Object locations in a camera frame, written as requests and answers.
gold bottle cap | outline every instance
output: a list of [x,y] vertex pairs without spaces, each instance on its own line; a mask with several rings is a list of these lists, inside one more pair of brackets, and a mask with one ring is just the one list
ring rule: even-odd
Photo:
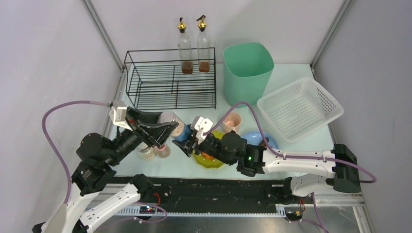
[[186,29],[186,24],[182,20],[183,20],[183,18],[180,17],[179,23],[177,24],[177,28],[179,30],[185,30]]
[[196,21],[199,21],[200,20],[200,22],[199,22],[199,24],[198,24],[198,26],[199,26],[199,29],[204,29],[205,27],[206,27],[206,23],[205,23],[205,18],[206,18],[206,16],[200,16],[200,18],[198,18]]

wire rack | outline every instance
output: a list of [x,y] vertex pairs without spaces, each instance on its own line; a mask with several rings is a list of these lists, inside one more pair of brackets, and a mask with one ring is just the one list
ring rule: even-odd
[[[139,110],[216,108],[215,48],[210,52],[209,72],[200,72],[199,59],[173,59],[179,57],[177,49],[127,51],[126,94],[133,106]],[[183,74],[183,61],[192,61],[192,74]]]

green plastic bucket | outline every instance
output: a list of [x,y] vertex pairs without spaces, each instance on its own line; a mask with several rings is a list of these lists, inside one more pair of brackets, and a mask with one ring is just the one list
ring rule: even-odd
[[269,51],[261,43],[242,43],[224,49],[223,59],[227,102],[230,105],[239,101],[256,104],[275,66]]

white plastic basket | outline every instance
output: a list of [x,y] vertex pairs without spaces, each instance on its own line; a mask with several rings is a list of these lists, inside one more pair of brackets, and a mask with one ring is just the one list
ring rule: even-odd
[[338,101],[307,77],[260,98],[257,106],[276,134],[288,142],[301,139],[343,114]]

red wire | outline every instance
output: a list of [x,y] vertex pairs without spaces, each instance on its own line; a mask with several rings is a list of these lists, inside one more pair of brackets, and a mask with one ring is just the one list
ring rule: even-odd
[[306,210],[306,206],[305,206],[305,202],[303,202],[303,199],[300,200],[300,203],[303,205],[303,211],[305,211],[305,210]]
[[157,196],[157,205],[160,205],[160,196],[159,196],[159,194],[156,192],[156,193],[154,193],[153,194],[153,196]]

